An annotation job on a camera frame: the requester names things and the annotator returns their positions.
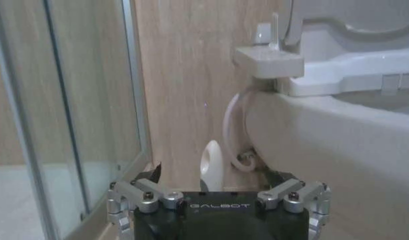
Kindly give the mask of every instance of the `tiled floor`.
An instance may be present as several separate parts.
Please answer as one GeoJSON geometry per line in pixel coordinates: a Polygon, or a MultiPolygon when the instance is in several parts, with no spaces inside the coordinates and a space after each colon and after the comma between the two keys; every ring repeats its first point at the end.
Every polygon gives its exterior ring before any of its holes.
{"type": "Polygon", "coordinates": [[[0,166],[0,240],[42,240],[23,165],[0,166]]]}

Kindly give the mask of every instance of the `bathroom wall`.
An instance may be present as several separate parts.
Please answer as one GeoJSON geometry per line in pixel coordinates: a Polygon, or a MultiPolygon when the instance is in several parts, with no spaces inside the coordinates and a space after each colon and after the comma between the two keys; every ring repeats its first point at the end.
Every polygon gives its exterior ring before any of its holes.
{"type": "MultiPolygon", "coordinates": [[[[211,139],[221,143],[229,99],[249,77],[233,66],[232,48],[249,45],[275,0],[134,0],[153,161],[161,181],[199,188],[199,160],[211,139]]],[[[255,183],[227,164],[227,189],[255,183]]]]}

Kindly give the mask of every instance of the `toilet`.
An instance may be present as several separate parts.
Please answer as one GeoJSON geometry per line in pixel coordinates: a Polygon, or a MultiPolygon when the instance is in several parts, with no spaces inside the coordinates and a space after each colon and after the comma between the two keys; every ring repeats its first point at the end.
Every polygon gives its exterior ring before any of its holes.
{"type": "Polygon", "coordinates": [[[409,0],[281,0],[273,31],[276,59],[236,61],[276,79],[248,99],[256,153],[331,187],[323,239],[409,240],[409,0]]]}

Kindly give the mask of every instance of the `toilet lid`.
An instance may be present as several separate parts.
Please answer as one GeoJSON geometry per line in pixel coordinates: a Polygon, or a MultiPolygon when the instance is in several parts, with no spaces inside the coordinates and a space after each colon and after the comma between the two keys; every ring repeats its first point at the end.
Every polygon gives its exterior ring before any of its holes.
{"type": "Polygon", "coordinates": [[[409,0],[281,0],[288,9],[283,42],[305,64],[303,77],[277,80],[281,93],[409,89],[409,0]]]}

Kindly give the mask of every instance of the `glass shower door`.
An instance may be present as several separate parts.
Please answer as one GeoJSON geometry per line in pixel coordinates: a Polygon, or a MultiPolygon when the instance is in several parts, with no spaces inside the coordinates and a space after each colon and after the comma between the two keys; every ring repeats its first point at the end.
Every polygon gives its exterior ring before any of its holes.
{"type": "Polygon", "coordinates": [[[105,223],[109,182],[148,161],[133,21],[129,0],[0,0],[5,89],[50,240],[105,223]]]}
{"type": "Polygon", "coordinates": [[[86,203],[140,152],[122,5],[48,0],[86,203]]]}

